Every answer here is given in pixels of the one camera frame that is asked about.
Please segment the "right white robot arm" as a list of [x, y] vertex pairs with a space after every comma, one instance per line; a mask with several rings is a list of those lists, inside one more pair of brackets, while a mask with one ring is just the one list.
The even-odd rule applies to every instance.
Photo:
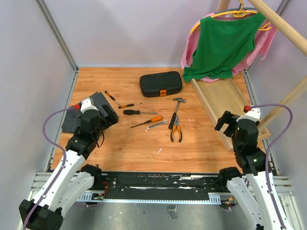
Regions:
[[219, 171], [217, 185], [230, 191], [245, 213], [252, 230], [291, 230], [275, 189], [268, 155], [258, 147], [260, 108], [246, 106], [244, 115], [225, 111], [215, 130], [228, 125], [238, 167]]

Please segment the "black plastic tool case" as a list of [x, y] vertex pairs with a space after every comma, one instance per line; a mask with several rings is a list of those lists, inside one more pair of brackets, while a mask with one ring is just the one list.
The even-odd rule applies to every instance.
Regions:
[[140, 89], [144, 97], [162, 97], [181, 92], [182, 80], [177, 71], [147, 74], [140, 77]]

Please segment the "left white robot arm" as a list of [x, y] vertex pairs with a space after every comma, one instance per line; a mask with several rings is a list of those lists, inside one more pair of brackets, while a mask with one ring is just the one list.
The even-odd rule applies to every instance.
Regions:
[[88, 97], [69, 107], [66, 112], [79, 110], [80, 123], [66, 147], [62, 158], [39, 192], [31, 200], [23, 200], [19, 212], [23, 229], [59, 230], [68, 210], [88, 189], [109, 186], [99, 167], [84, 162], [95, 148], [102, 146], [104, 130], [118, 122], [118, 116], [108, 101], [98, 103]]

